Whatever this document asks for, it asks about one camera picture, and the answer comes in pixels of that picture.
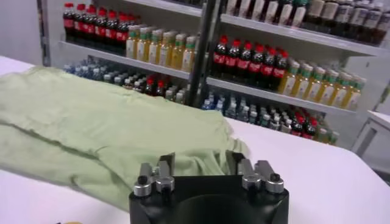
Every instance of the yellow drink bottle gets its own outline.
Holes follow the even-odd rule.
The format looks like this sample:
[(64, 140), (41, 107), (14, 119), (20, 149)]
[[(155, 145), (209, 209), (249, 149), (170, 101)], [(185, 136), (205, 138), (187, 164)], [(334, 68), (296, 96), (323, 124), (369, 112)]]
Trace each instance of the yellow drink bottle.
[(351, 81), (352, 76), (345, 72), (340, 72), (339, 82), (336, 84), (336, 88), (328, 102), (329, 106), (341, 107), (342, 101), (347, 94), (348, 83)]
[(343, 102), (343, 108), (347, 110), (355, 111), (358, 108), (359, 98), (361, 96), (361, 90), (366, 84), (367, 80), (361, 77), (357, 77), (355, 80), (355, 87), (349, 97), (348, 101)]
[(291, 91), (293, 90), (294, 83), (297, 78), (297, 72), (299, 69), (299, 63), (296, 61), (292, 61), (290, 63), (290, 67), (288, 69), (287, 75), (285, 76), (285, 79), (282, 80), (282, 83), (279, 87), (279, 93), (289, 96), (291, 94)]
[(194, 63), (194, 50), (195, 50), (196, 37), (191, 36), (186, 39), (186, 48), (183, 53), (182, 70), (185, 72), (191, 72)]
[(315, 102), (318, 91), (321, 89), (322, 85), (322, 77), (325, 74), (325, 69), (322, 67), (316, 67), (313, 72), (313, 79), (309, 83), (308, 88), (306, 89), (305, 94), (303, 95), (303, 99), (307, 99), (309, 101)]
[(302, 75), (295, 81), (295, 84), (291, 91), (291, 96), (303, 99), (303, 95), (306, 92), (307, 86), (309, 85), (309, 77), (313, 70), (308, 64), (304, 64), (302, 68)]
[(335, 90), (335, 83), (338, 76), (338, 72), (331, 69), (327, 70), (325, 78), (322, 81), (322, 86), (316, 96), (317, 103), (328, 104)]

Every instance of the white wall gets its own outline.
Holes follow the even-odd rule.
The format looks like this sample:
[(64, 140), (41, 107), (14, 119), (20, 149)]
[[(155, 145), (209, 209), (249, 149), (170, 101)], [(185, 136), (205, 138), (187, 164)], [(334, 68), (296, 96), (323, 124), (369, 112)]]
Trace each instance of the white wall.
[(42, 65), (36, 0), (1, 0), (0, 55)]

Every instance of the soda bottle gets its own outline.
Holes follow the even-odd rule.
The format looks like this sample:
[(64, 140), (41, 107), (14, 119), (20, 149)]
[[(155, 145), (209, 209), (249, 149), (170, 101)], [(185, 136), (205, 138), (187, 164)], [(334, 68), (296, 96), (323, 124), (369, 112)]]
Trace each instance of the soda bottle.
[(363, 24), (368, 13), (369, 1), (364, 0), (357, 2), (353, 10), (352, 17), (346, 25), (346, 37), (356, 39), (358, 36), (359, 27)]
[(119, 23), (116, 26), (116, 48), (118, 49), (118, 53), (121, 55), (125, 55), (126, 51), (126, 41), (129, 34), (129, 23), (127, 20), (126, 14), (119, 14)]
[(107, 25), (107, 11), (105, 8), (99, 8), (95, 21), (95, 40), (97, 44), (105, 43), (105, 28)]
[(95, 39), (95, 22), (96, 22), (96, 8), (93, 5), (90, 5), (87, 9), (87, 14), (84, 17), (84, 42), (87, 45), (94, 45)]
[(78, 4), (74, 15), (74, 36), (75, 42), (81, 43), (83, 39), (83, 28), (85, 18), (85, 4)]
[(272, 75), (269, 77), (269, 89), (272, 91), (278, 90), (280, 82), (285, 75), (287, 69), (287, 57), (287, 52), (282, 51), (281, 59), (275, 61), (275, 68), (272, 71)]
[(250, 63), (250, 56), (252, 55), (252, 45), (249, 41), (245, 42), (244, 50), (239, 55), (237, 63), (237, 79), (248, 83), (249, 76), (247, 73)]
[(323, 33), (330, 33), (331, 28), (333, 27), (333, 18), (336, 15), (337, 8), (339, 4), (336, 0), (326, 0), (324, 9), (321, 13), (321, 26), (319, 31)]
[(74, 41), (74, 10), (73, 3), (65, 3), (65, 9), (62, 15), (63, 26), (65, 28), (66, 41)]
[(320, 14), (324, 8), (324, 0), (312, 0), (309, 10), (303, 19), (303, 28), (308, 30), (317, 30), (317, 26), (321, 23)]
[(367, 43), (372, 42), (372, 34), (374, 29), (379, 23), (379, 19), (382, 15), (382, 2), (375, 3), (375, 6), (367, 14), (367, 18), (363, 25), (360, 27), (358, 39)]
[(259, 80), (259, 87), (264, 89), (269, 89), (270, 87), (270, 78), (272, 71), (274, 70), (274, 57), (275, 49), (269, 48), (268, 52), (265, 53), (264, 62), (261, 65), (260, 72), (261, 77)]
[(261, 72), (260, 68), (264, 61), (264, 47), (261, 44), (256, 44), (255, 53), (252, 56), (252, 59), (248, 66), (248, 76), (249, 76), (249, 85), (258, 86)]
[(108, 50), (115, 51), (116, 46), (116, 27), (118, 20), (116, 19), (116, 12), (110, 10), (108, 13), (108, 21), (105, 28), (105, 40)]
[(220, 77), (224, 69), (225, 57), (227, 53), (226, 43), (227, 43), (226, 35), (221, 36), (221, 39), (219, 40), (219, 43), (214, 50), (211, 73), (215, 77)]
[(353, 0), (340, 0), (339, 7), (335, 15), (334, 25), (330, 33), (340, 37), (344, 36), (346, 24), (353, 10)]
[(233, 46), (227, 51), (225, 57), (225, 67), (223, 76), (236, 80), (237, 61), (239, 57), (239, 45), (241, 44), (239, 39), (235, 39)]
[(372, 43), (379, 45), (390, 27), (390, 7), (388, 7), (379, 19), (377, 27), (372, 31)]

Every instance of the water bottle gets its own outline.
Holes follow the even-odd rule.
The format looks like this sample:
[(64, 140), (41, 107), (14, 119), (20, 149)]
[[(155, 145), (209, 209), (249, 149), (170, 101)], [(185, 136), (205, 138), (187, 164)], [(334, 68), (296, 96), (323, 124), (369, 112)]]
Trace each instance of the water bottle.
[(243, 110), (238, 113), (237, 119), (239, 121), (248, 122), (248, 111), (249, 111), (249, 107), (244, 106)]

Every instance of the juice bottle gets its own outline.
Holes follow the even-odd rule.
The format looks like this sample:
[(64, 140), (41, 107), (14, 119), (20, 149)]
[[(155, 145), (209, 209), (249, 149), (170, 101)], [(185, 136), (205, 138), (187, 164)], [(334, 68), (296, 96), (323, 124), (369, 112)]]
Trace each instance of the juice bottle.
[(176, 35), (175, 47), (172, 50), (172, 68), (181, 69), (182, 68), (182, 58), (183, 58), (183, 45), (184, 45), (184, 34)]
[(303, 95), (304, 99), (315, 102), (316, 96), (322, 85), (322, 77), (325, 74), (325, 69), (322, 67), (316, 67), (314, 70), (314, 79), (309, 83), (308, 88), (306, 89), (305, 95)]
[(288, 73), (285, 78), (282, 80), (282, 83), (279, 86), (279, 93), (289, 96), (291, 91), (293, 90), (294, 83), (296, 81), (296, 75), (299, 69), (299, 63), (296, 61), (292, 61), (290, 63)]
[(306, 92), (307, 86), (309, 85), (309, 77), (313, 70), (308, 64), (303, 65), (302, 75), (295, 81), (295, 84), (291, 91), (291, 96), (303, 99), (303, 95)]
[(351, 75), (348, 75), (345, 72), (340, 72), (338, 83), (336, 84), (336, 88), (328, 102), (329, 106), (331, 105), (333, 107), (341, 107), (342, 101), (344, 100), (348, 91), (348, 83), (351, 81), (351, 79)]
[(335, 90), (335, 83), (338, 76), (338, 72), (331, 69), (327, 70), (325, 78), (322, 81), (322, 86), (316, 96), (317, 103), (328, 104)]
[(351, 95), (348, 100), (345, 100), (345, 102), (342, 103), (342, 107), (347, 110), (355, 111), (358, 106), (358, 101), (361, 95), (361, 90), (364, 87), (364, 84), (366, 84), (366, 79), (357, 77), (355, 80), (355, 87), (351, 92)]
[(196, 37), (191, 36), (186, 39), (186, 48), (183, 53), (182, 70), (190, 72), (193, 68), (194, 63), (194, 48), (195, 48)]

